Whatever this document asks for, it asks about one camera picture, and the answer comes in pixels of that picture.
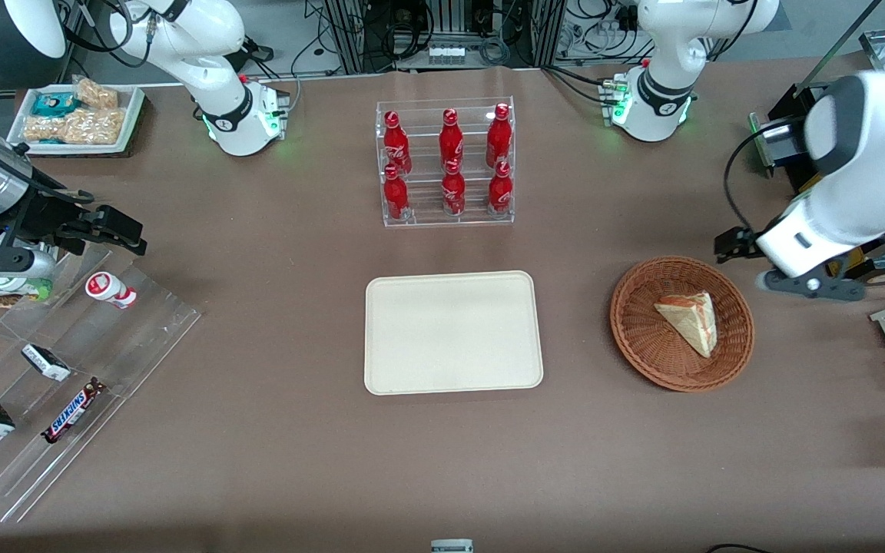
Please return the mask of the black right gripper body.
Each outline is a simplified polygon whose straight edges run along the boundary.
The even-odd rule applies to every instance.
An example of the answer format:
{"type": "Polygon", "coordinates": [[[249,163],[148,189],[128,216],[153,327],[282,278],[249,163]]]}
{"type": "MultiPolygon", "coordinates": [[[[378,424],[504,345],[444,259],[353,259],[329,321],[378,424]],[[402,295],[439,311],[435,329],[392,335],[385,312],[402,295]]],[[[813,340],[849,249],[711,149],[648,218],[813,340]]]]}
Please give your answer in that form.
{"type": "Polygon", "coordinates": [[[80,204],[43,196],[25,196],[0,214],[0,276],[50,276],[57,247],[82,255],[88,242],[66,237],[66,225],[92,227],[94,213],[80,204]]]}

